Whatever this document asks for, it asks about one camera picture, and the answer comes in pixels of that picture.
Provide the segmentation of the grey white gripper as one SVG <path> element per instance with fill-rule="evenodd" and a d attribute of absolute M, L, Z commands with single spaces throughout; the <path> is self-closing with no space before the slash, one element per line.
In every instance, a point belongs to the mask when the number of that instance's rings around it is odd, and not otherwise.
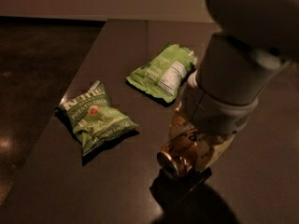
<path fill-rule="evenodd" d="M 194 169 L 202 173 L 211 166 L 231 145 L 235 133 L 244 129 L 258 104 L 255 98 L 248 105 L 228 105 L 208 95 L 192 73 L 181 92 L 180 104 L 176 107 L 169 127 L 169 138 L 196 133 L 197 155 Z"/>

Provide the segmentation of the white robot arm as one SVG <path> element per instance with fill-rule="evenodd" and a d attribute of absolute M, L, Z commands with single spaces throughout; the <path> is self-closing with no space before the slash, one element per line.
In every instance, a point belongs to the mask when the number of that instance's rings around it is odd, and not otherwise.
<path fill-rule="evenodd" d="M 299 0 L 206 0 L 221 31 L 185 84 L 157 156 L 173 177 L 209 167 L 242 130 L 269 80 L 298 59 Z"/>

